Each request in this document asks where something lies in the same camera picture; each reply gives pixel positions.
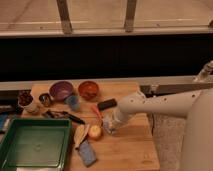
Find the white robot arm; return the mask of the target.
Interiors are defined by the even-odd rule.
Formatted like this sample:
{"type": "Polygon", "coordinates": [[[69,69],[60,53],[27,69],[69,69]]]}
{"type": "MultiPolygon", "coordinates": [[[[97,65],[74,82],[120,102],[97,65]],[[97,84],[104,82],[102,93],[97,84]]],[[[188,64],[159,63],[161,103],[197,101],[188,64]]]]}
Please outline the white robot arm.
{"type": "Polygon", "coordinates": [[[133,93],[118,102],[110,127],[118,129],[137,113],[185,118],[179,171],[213,171],[213,88],[151,98],[133,93]]]}

